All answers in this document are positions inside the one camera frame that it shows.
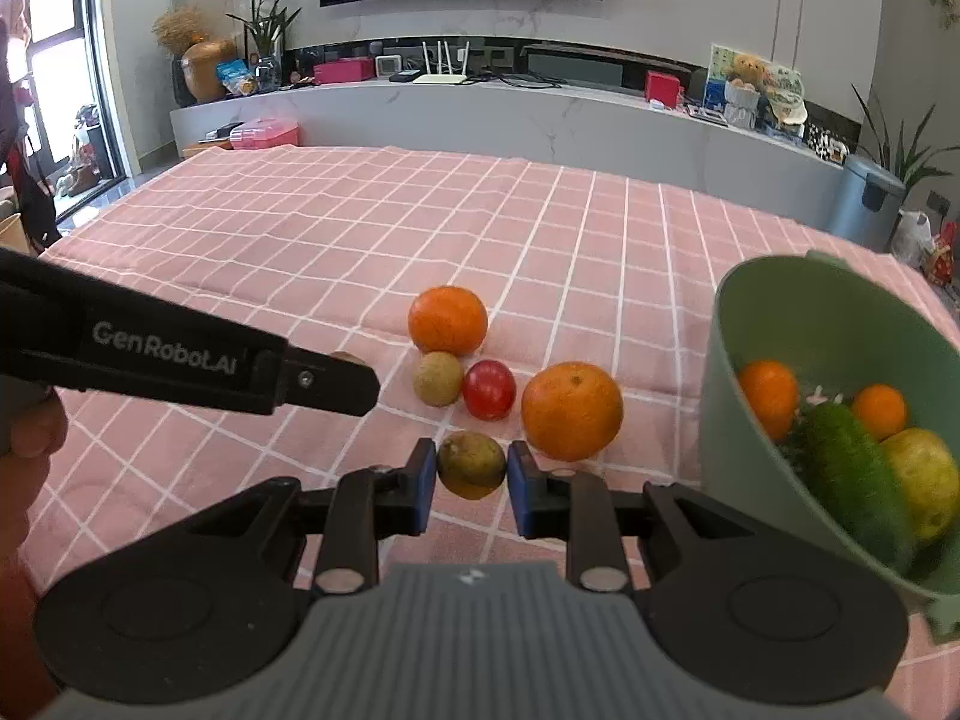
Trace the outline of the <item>person left hand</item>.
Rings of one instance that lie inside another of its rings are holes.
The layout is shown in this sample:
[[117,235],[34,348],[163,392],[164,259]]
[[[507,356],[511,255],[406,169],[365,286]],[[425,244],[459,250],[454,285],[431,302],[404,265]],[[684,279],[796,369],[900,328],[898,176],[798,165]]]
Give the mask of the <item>person left hand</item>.
[[50,470],[50,457],[64,447],[68,419],[53,390],[43,401],[25,408],[10,422],[8,445],[2,455],[0,553],[8,562],[29,533],[29,509],[39,497]]

